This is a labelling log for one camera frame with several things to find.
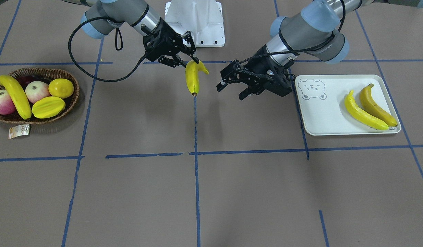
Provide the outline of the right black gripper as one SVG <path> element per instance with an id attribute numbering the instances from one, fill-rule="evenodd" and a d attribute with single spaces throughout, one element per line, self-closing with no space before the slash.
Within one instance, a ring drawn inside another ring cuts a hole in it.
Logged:
<path id="1" fill-rule="evenodd" d="M 145 58 L 152 62 L 158 60 L 159 63 L 170 67 L 183 66 L 185 68 L 188 63 L 178 56 L 183 41 L 180 36 L 166 21 L 160 18 L 156 28 L 144 36 Z M 195 55 L 196 48 L 186 48 L 183 53 L 196 64 L 200 63 L 199 58 Z"/>

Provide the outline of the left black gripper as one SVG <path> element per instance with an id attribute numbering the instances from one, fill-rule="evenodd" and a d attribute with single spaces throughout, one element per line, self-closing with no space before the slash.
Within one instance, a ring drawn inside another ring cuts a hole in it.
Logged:
<path id="1" fill-rule="evenodd" d="M 269 55 L 253 59 L 253 72 L 266 75 L 267 78 L 261 83 L 261 87 L 249 86 L 239 94 L 239 100 L 244 100 L 250 95 L 259 95 L 263 89 L 284 97 L 292 92 L 290 75 L 287 75 L 288 69 L 294 64 L 293 60 L 286 60 L 285 65 L 277 64 Z M 218 92 L 221 92 L 226 86 L 232 83 L 241 83 L 245 78 L 222 78 L 216 85 Z"/>

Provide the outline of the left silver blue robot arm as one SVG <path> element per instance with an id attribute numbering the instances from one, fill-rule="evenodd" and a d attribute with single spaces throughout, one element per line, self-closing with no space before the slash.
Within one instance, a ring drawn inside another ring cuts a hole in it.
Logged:
<path id="1" fill-rule="evenodd" d="M 345 15 L 369 5 L 371 0 L 314 0 L 292 17 L 278 17 L 271 25 L 271 40 L 252 57 L 232 61 L 221 72 L 217 91 L 232 83 L 244 83 L 239 94 L 249 95 L 270 91 L 281 97 L 292 91 L 292 78 L 287 69 L 302 53 L 320 61 L 335 64 L 349 52 L 349 42 L 340 32 Z"/>

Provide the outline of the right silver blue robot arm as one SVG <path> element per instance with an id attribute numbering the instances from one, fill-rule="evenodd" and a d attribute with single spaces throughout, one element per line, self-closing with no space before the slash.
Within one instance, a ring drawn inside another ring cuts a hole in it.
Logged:
<path id="1" fill-rule="evenodd" d="M 143 36 L 145 58 L 158 60 L 167 66 L 186 66 L 178 53 L 188 55 L 199 64 L 190 31 L 177 33 L 144 0 L 74 0 L 74 4 L 89 6 L 79 26 L 88 36 L 101 39 L 126 23 Z"/>

